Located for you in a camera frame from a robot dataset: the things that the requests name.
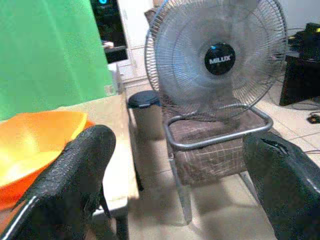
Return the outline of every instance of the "black bin lid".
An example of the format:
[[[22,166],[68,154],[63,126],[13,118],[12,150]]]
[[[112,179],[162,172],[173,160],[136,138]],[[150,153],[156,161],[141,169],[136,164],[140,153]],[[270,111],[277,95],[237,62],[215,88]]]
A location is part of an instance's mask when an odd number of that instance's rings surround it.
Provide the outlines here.
[[[161,106],[155,91],[141,91],[129,98],[128,107],[131,109],[145,109],[152,105]]]

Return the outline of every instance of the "tile floor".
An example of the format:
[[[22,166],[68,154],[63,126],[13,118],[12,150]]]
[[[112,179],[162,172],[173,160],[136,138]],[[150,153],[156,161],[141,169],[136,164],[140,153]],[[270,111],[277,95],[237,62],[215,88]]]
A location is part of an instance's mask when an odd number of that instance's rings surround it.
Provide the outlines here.
[[[320,149],[320,125],[311,125],[306,121],[311,111],[283,108],[273,103],[279,102],[281,89],[279,83],[273,86],[257,107],[271,115],[274,128],[283,138],[304,151]],[[192,187],[193,219],[189,226],[185,226],[167,160],[165,140],[138,137],[136,143],[136,164],[145,190],[141,192],[139,200],[130,203],[131,240],[276,239],[263,209],[238,175],[225,177],[209,185]],[[319,154],[309,156],[320,166]]]

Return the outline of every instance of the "fabric chair seat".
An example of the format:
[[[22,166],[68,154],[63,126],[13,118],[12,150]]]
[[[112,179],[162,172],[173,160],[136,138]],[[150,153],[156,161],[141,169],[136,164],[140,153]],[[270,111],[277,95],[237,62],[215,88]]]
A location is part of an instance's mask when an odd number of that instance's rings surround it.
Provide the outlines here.
[[[181,120],[173,123],[170,129],[177,142],[187,144],[264,125],[262,118],[248,110],[229,122]],[[196,150],[173,151],[173,154],[183,185],[211,182],[246,171],[242,138]]]

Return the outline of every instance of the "green curtain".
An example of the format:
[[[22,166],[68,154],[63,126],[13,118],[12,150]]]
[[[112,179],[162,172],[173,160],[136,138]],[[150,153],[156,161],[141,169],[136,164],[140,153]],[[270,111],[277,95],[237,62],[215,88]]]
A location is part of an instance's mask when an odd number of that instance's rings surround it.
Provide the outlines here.
[[[0,120],[106,96],[112,76],[89,0],[0,2]]]

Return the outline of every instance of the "orange plastic basin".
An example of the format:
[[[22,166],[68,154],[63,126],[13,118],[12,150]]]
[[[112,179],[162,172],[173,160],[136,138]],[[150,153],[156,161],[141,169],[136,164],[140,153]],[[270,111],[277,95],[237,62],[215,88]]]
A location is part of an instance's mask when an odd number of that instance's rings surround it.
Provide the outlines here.
[[[0,124],[0,211],[12,208],[36,177],[84,129],[82,112],[22,113]]]

